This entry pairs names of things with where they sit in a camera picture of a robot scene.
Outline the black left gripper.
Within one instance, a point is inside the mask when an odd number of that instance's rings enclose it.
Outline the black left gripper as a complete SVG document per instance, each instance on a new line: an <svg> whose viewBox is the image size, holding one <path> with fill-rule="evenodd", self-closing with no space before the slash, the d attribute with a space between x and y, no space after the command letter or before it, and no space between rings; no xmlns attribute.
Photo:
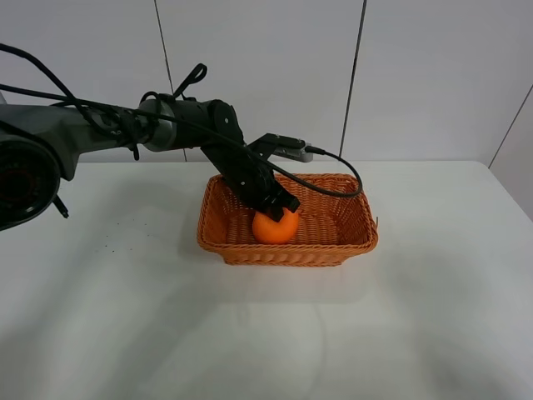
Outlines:
<svg viewBox="0 0 533 400"><path fill-rule="evenodd" d="M300 207L298 198L289 192L281 193L273 173L246 152L224 144L202 146L201 150L242 203L266 212L275 223L283 219L284 208L295 212Z"/></svg>

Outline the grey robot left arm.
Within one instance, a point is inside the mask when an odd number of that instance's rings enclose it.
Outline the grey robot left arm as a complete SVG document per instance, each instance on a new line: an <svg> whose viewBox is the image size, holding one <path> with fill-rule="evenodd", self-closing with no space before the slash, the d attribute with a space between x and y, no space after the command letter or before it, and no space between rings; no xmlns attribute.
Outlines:
<svg viewBox="0 0 533 400"><path fill-rule="evenodd" d="M138 110L113 107L1 106L1 228L25 223L55 205L61 180L74 178L85 153L143 146L159 153L200 148L250 208L279 221L299 202L271 167L248 152L234 108L221 101L149 99Z"/></svg>

